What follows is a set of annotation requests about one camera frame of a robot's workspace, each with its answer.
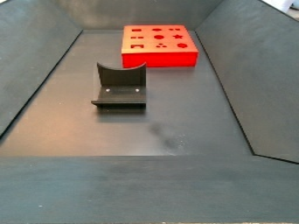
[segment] star-shaped hole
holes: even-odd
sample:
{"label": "star-shaped hole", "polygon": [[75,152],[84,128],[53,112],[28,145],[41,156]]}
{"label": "star-shaped hole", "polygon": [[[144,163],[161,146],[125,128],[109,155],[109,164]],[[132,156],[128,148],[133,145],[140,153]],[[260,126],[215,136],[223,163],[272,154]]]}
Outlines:
{"label": "star-shaped hole", "polygon": [[173,35],[173,37],[175,37],[176,39],[181,39],[181,38],[183,38],[183,35],[176,34],[176,35]]}

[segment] white surface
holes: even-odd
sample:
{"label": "white surface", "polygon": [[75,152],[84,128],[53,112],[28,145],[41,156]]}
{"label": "white surface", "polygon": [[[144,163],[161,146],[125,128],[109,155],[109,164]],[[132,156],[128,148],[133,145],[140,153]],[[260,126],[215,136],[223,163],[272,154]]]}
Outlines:
{"label": "white surface", "polygon": [[263,0],[265,3],[271,4],[280,11],[287,12],[291,4],[295,0]]}

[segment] black holder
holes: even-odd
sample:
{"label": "black holder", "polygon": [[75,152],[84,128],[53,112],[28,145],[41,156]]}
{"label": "black holder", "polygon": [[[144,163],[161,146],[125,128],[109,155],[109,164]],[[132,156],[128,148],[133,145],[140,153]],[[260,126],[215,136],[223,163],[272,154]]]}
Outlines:
{"label": "black holder", "polygon": [[97,63],[100,90],[97,107],[145,107],[145,64],[128,69],[113,69]]}

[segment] red block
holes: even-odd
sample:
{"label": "red block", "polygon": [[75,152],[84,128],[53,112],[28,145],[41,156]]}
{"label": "red block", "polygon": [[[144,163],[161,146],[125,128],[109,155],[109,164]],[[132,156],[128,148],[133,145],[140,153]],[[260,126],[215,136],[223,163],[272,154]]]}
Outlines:
{"label": "red block", "polygon": [[124,67],[193,67],[199,50],[183,25],[128,25],[124,27]]}

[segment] circular hole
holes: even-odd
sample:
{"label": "circular hole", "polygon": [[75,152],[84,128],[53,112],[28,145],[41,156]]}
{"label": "circular hole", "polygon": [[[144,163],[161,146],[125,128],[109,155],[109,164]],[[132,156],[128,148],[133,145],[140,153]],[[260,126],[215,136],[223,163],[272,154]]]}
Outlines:
{"label": "circular hole", "polygon": [[185,48],[185,47],[187,47],[187,45],[183,44],[183,43],[177,44],[177,46],[179,46],[180,48]]}
{"label": "circular hole", "polygon": [[163,35],[155,35],[153,37],[155,37],[156,39],[163,39],[163,38],[164,38]]}

